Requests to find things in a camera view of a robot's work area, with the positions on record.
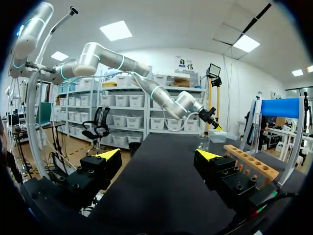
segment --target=person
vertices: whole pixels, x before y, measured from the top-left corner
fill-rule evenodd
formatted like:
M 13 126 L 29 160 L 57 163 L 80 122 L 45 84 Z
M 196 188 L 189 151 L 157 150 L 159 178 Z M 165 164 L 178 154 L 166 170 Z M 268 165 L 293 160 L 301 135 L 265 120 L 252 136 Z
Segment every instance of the person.
M 245 116 L 246 119 L 246 125 L 248 123 L 249 120 L 249 115 L 250 112 L 248 112 L 248 114 Z M 261 120 L 261 131 L 260 131 L 260 137 L 259 137 L 259 146 L 258 149 L 261 150 L 262 149 L 262 145 L 264 143 L 264 141 L 266 140 L 266 136 L 263 134 L 264 131 L 268 131 L 268 123 L 266 120 L 266 116 L 262 115 L 262 120 Z M 248 135 L 248 139 L 247 139 L 247 144 L 251 145 L 251 134 L 252 134 L 252 129 L 250 130 L 250 133 Z
M 23 181 L 22 175 L 16 167 L 14 156 L 12 153 L 7 151 L 7 139 L 5 136 L 4 126 L 1 119 L 0 119 L 0 149 L 1 149 L 0 164 L 9 167 L 13 173 L 16 182 L 21 183 Z

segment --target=trash bin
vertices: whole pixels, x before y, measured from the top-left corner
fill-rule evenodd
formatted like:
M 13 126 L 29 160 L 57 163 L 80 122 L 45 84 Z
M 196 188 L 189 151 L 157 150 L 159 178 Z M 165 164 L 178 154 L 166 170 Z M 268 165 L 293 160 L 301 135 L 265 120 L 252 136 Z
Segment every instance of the trash bin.
M 141 143 L 138 143 L 138 142 L 132 142 L 129 144 L 129 150 L 131 151 L 131 158 L 133 157 L 133 155 L 139 149 L 140 146 L 141 146 Z

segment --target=ceiling light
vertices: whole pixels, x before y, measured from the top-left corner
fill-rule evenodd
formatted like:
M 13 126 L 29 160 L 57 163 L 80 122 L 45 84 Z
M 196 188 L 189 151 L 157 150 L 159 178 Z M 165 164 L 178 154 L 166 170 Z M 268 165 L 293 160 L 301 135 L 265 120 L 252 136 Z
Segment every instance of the ceiling light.
M 313 72 L 313 65 L 308 67 L 308 72 Z
M 64 61 L 66 58 L 68 58 L 68 56 L 57 51 L 56 53 L 51 55 L 51 58 L 59 60 L 59 61 Z
M 100 28 L 110 41 L 131 38 L 132 34 L 124 21 L 108 24 Z
M 302 76 L 303 75 L 303 72 L 302 70 L 296 70 L 296 71 L 292 71 L 292 74 L 297 77 L 297 76 Z
M 253 40 L 252 38 L 243 35 L 238 41 L 234 44 L 234 47 L 244 50 L 245 52 L 250 52 L 253 49 L 257 48 L 260 44 Z

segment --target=blue foam block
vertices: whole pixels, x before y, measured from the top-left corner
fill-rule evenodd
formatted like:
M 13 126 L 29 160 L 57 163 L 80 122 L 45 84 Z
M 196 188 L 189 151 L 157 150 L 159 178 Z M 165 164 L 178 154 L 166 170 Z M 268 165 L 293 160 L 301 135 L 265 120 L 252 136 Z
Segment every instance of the blue foam block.
M 299 118 L 299 98 L 262 100 L 261 113 L 265 116 Z

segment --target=black table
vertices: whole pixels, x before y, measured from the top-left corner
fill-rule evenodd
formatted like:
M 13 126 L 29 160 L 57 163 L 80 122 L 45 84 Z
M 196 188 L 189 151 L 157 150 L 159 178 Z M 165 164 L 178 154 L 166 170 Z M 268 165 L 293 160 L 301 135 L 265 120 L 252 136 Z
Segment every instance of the black table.
M 195 136 L 149 135 L 89 218 L 144 233 L 208 235 L 225 228 L 236 213 L 206 187 L 193 167 L 197 143 Z M 239 147 L 240 142 L 211 143 L 210 152 L 223 155 L 225 144 Z M 256 158 L 280 172 L 277 182 L 286 164 L 265 152 Z M 297 192 L 304 179 L 295 170 L 282 190 Z M 289 201 L 276 202 L 266 215 L 274 219 Z

